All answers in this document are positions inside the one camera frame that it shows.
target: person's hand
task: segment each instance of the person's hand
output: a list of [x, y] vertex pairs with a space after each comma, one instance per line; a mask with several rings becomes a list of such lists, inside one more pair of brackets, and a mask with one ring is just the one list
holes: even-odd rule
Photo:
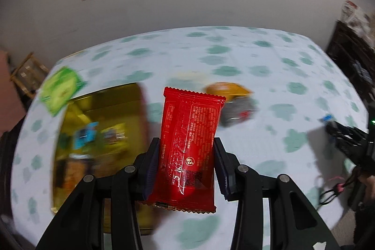
[[366, 185], [363, 203], [375, 201], [375, 176], [371, 176], [370, 174], [363, 172], [358, 177], [358, 180]]

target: metal screw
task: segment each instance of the metal screw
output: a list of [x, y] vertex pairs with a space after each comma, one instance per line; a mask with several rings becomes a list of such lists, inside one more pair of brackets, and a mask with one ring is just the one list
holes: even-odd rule
[[287, 183], [290, 179], [289, 179], [289, 176], [288, 175], [280, 175], [280, 180], [284, 183]]
[[240, 172], [246, 173], [249, 170], [249, 167], [244, 164], [240, 164], [237, 168]]
[[85, 177], [83, 177], [83, 181], [86, 182], [86, 183], [92, 182], [93, 179], [94, 179], [93, 175], [86, 175]]
[[134, 165], [128, 165], [125, 167], [125, 172], [127, 173], [132, 173], [135, 171], [135, 166]]

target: orange snack package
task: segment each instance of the orange snack package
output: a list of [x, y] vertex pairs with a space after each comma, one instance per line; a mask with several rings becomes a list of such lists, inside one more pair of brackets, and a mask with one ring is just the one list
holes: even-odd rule
[[166, 87], [159, 167], [147, 203], [215, 212], [213, 138], [225, 97]]

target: wooden chair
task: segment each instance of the wooden chair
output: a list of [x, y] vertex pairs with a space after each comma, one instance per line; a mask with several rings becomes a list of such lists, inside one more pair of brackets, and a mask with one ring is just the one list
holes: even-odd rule
[[38, 59], [30, 52], [11, 74], [11, 81], [16, 84], [30, 99], [35, 97], [35, 91], [42, 85], [49, 73]]

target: white wall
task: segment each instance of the white wall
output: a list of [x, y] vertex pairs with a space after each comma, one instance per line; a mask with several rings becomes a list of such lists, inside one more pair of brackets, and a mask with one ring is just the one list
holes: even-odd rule
[[[0, 47], [48, 66], [78, 50], [153, 30], [198, 25], [276, 28], [323, 48], [345, 0], [0, 0]], [[375, 0], [352, 0], [366, 11]]]

